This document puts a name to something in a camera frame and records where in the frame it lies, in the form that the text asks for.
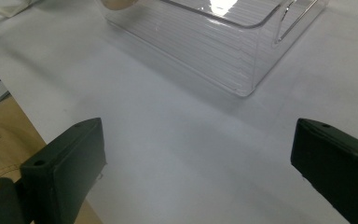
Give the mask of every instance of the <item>table surface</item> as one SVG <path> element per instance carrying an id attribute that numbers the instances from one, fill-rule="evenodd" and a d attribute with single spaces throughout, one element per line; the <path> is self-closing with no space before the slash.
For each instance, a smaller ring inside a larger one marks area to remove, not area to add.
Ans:
<path id="1" fill-rule="evenodd" d="M 358 1 L 328 8 L 245 99 L 108 24 L 89 0 L 0 18 L 0 78 L 51 141 L 103 120 L 104 223 L 348 223 L 291 166 L 298 118 L 358 138 Z"/>

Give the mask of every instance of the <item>black object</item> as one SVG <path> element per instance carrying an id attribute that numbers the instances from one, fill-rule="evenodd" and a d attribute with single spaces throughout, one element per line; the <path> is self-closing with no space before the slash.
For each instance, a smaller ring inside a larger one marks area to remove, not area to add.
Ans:
<path id="1" fill-rule="evenodd" d="M 358 140 L 321 122 L 299 119 L 292 164 L 351 224 L 358 224 Z"/>
<path id="2" fill-rule="evenodd" d="M 101 120 L 72 126 L 21 165 L 16 184 L 0 178 L 0 223 L 73 224 L 105 165 Z"/>

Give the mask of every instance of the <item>transparent tray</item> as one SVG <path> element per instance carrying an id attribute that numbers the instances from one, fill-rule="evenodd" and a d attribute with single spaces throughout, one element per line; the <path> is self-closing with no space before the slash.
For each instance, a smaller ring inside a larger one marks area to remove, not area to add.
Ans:
<path id="1" fill-rule="evenodd" d="M 249 95 L 328 0 L 124 0 L 106 19 L 170 54 L 213 83 Z"/>

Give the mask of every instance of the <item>khaki pants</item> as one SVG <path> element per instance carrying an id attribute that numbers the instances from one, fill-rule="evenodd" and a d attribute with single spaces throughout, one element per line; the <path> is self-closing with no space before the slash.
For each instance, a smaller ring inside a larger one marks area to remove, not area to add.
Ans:
<path id="1" fill-rule="evenodd" d="M 0 177 L 8 177 L 14 182 L 19 180 L 20 165 L 45 145 L 12 97 L 0 103 Z M 75 223 L 102 222 L 84 202 Z"/>

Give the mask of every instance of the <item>clear plastic container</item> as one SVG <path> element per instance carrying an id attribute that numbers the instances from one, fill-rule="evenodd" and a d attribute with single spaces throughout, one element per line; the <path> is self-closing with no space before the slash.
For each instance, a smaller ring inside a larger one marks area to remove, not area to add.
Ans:
<path id="1" fill-rule="evenodd" d="M 328 0 L 127 0 L 108 21 L 141 37 L 213 83 L 249 95 Z"/>

